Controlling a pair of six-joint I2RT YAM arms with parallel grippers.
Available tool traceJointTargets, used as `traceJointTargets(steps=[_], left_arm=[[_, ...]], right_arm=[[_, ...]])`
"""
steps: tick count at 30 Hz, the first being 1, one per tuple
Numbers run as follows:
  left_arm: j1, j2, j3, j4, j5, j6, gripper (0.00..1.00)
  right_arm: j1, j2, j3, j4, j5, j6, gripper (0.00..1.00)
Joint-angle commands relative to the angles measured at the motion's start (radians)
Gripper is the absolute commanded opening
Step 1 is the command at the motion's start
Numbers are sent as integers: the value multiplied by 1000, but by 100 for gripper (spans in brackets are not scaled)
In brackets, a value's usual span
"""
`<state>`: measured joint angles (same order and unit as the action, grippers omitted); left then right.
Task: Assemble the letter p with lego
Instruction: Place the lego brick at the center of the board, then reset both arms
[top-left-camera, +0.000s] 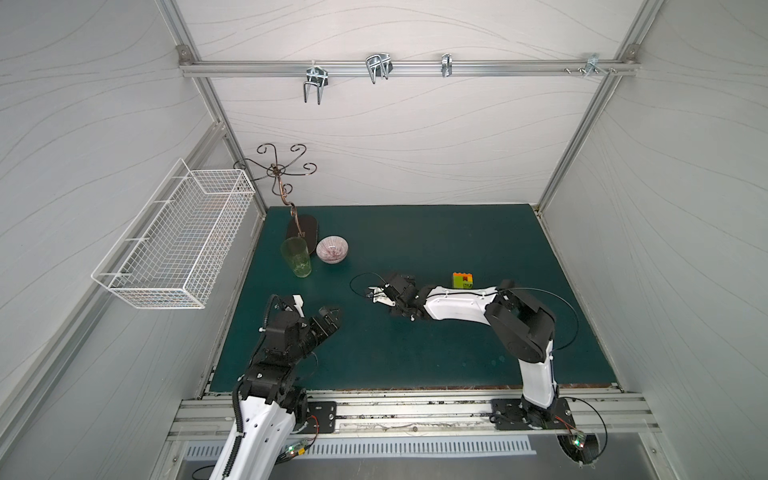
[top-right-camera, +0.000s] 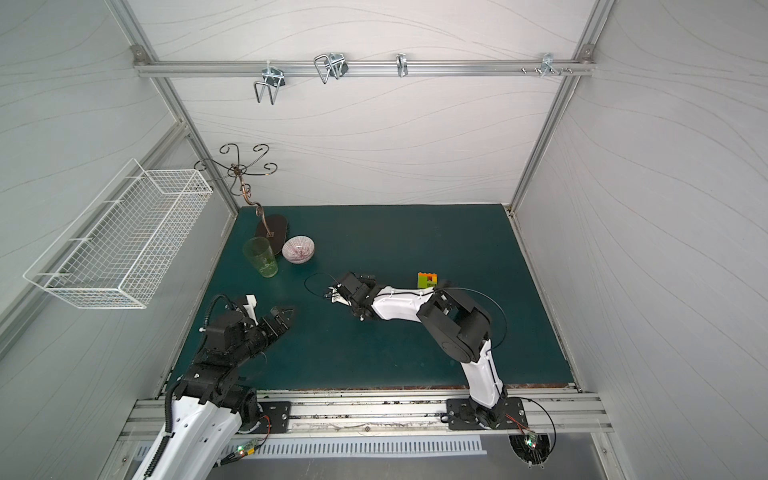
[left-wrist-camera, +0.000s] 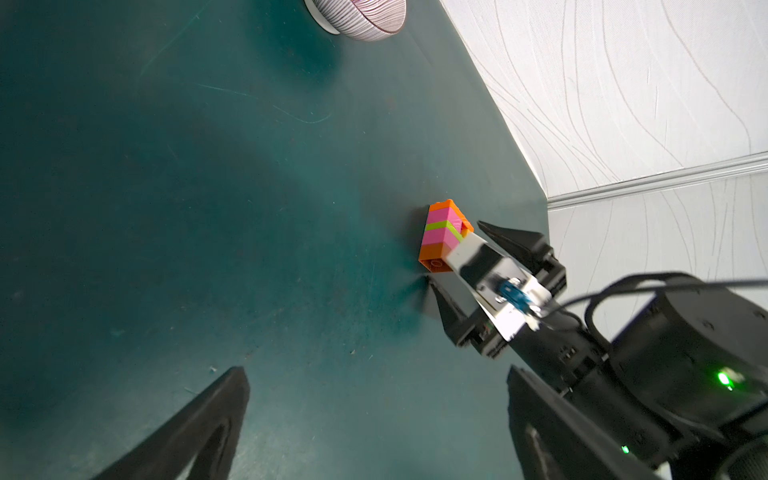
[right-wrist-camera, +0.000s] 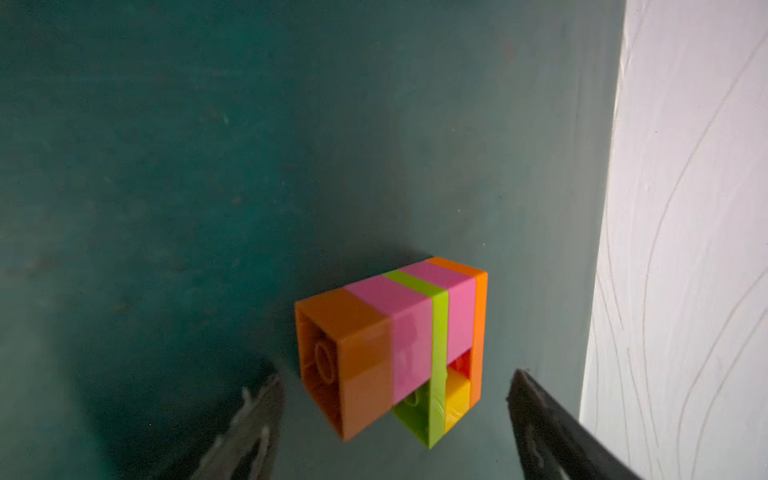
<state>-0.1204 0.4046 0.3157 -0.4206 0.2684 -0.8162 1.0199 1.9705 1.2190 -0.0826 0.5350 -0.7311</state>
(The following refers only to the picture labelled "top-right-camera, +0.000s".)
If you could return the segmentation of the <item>long lime green brick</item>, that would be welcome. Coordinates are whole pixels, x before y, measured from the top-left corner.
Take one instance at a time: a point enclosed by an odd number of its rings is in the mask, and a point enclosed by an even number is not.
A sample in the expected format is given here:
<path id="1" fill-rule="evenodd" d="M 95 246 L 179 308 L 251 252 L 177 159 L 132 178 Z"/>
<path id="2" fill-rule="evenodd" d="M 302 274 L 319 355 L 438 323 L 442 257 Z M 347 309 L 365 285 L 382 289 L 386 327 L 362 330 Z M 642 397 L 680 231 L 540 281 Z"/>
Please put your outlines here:
<path id="1" fill-rule="evenodd" d="M 433 288 L 438 283 L 438 276 L 437 278 L 426 278 L 426 277 L 419 277 L 417 275 L 417 287 L 419 289 L 427 289 L 427 288 Z"/>

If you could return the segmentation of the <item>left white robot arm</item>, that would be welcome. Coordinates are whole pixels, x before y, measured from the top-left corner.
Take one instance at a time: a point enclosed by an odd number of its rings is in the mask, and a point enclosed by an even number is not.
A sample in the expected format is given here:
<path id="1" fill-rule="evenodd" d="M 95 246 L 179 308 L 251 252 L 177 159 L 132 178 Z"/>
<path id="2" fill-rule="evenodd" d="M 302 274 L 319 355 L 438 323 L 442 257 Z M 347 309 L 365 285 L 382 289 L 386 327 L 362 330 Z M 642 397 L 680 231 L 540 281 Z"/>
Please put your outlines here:
<path id="1" fill-rule="evenodd" d="M 251 440 L 224 454 L 236 434 L 287 431 L 291 404 L 261 401 L 256 389 L 240 383 L 239 368 L 287 333 L 295 313 L 293 307 L 274 307 L 258 318 L 241 306 L 203 327 L 201 348 L 168 389 L 163 427 L 135 479 L 205 479 L 215 466 L 234 463 L 263 444 Z"/>

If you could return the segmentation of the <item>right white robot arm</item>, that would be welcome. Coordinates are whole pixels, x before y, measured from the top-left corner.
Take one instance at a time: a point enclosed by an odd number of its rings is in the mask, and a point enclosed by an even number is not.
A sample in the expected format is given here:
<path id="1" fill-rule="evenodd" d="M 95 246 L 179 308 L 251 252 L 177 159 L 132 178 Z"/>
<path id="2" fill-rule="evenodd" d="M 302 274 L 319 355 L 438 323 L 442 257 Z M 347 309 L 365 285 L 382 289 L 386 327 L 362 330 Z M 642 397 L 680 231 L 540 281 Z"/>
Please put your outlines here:
<path id="1" fill-rule="evenodd" d="M 458 287 L 398 289 L 374 277 L 347 273 L 326 297 L 350 308 L 360 320 L 421 324 L 439 347 L 461 364 L 469 386 L 469 420 L 485 429 L 502 422 L 507 393 L 492 353 L 492 318 Z"/>

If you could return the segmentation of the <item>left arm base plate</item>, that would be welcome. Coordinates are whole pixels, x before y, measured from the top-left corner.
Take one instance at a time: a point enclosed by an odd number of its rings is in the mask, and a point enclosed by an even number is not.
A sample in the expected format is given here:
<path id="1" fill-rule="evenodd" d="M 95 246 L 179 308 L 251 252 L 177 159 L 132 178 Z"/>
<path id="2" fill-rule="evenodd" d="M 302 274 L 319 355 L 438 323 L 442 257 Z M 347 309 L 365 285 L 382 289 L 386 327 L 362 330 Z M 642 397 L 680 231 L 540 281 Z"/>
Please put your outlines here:
<path id="1" fill-rule="evenodd" d="M 248 407 L 238 434 L 282 434 L 288 430 L 292 404 L 288 401 L 266 401 Z"/>

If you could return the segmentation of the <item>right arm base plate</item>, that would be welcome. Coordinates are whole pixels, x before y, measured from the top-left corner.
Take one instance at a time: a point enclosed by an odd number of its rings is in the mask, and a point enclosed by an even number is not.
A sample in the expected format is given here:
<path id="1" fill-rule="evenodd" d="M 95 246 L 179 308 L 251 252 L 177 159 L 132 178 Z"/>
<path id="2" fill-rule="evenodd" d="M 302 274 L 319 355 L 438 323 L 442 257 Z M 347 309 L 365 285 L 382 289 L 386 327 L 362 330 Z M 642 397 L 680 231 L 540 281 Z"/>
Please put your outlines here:
<path id="1" fill-rule="evenodd" d="M 455 398 L 446 401 L 446 411 L 440 421 L 451 431 L 513 430 L 529 429 L 526 412 L 520 398 L 501 398 L 492 408 L 477 404 L 470 398 Z"/>

